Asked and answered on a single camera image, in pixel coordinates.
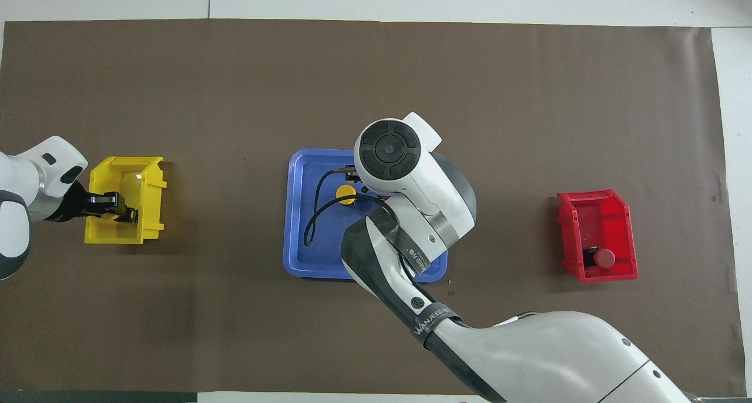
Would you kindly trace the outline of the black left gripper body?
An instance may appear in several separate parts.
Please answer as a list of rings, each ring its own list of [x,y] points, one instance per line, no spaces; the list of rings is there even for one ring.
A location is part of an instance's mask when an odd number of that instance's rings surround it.
[[[58,222],[65,223],[76,217],[86,217],[89,192],[80,182],[72,183],[58,207]]]

